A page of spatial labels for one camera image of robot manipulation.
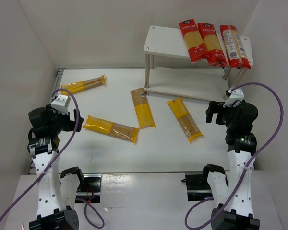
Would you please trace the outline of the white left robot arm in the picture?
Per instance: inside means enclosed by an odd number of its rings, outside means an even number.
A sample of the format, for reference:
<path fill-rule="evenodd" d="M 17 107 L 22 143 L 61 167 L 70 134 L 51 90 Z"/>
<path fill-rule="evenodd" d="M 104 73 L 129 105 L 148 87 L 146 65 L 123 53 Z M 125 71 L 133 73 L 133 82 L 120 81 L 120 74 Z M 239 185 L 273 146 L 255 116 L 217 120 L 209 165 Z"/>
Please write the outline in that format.
<path fill-rule="evenodd" d="M 79 218 L 68 204 L 69 198 L 60 185 L 59 133 L 78 132 L 81 118 L 70 119 L 68 105 L 52 102 L 29 112 L 32 125 L 28 133 L 28 152 L 30 153 L 38 176 L 38 209 L 36 220 L 29 223 L 31 230 L 77 230 Z"/>

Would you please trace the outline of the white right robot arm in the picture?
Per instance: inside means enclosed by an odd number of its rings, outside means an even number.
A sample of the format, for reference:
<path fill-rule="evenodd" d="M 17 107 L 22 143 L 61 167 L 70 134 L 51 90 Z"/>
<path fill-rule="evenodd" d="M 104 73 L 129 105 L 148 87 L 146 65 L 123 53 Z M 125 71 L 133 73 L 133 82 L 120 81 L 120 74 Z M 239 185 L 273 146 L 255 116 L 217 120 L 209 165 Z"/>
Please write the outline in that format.
<path fill-rule="evenodd" d="M 224 102 L 210 101 L 206 122 L 211 123 L 213 114 L 216 124 L 225 125 L 225 141 L 228 146 L 230 170 L 208 164 L 203 168 L 215 201 L 211 228 L 214 230 L 257 230 L 260 221 L 254 217 L 252 208 L 252 158 L 257 150 L 257 140 L 251 132 L 258 116 L 257 108 L 242 101 L 226 107 Z"/>

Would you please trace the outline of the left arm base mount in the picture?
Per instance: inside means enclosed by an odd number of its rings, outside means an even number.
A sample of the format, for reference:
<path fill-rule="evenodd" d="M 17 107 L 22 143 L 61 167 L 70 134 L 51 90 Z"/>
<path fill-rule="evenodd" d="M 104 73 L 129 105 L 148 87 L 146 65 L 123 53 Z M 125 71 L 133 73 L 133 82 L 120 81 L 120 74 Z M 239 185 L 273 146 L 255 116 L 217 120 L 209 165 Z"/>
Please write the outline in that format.
<path fill-rule="evenodd" d="M 84 181 L 78 186 L 76 198 L 89 201 L 90 203 L 100 203 L 101 174 L 84 174 Z"/>

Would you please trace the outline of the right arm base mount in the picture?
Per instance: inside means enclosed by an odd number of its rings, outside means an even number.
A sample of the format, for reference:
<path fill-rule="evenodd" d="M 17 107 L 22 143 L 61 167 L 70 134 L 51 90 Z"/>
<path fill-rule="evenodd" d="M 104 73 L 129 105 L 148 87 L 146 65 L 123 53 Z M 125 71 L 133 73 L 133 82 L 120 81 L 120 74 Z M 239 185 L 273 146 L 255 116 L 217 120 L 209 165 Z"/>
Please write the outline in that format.
<path fill-rule="evenodd" d="M 186 172 L 181 180 L 186 185 L 188 201 L 201 201 L 212 197 L 212 191 L 200 172 Z"/>

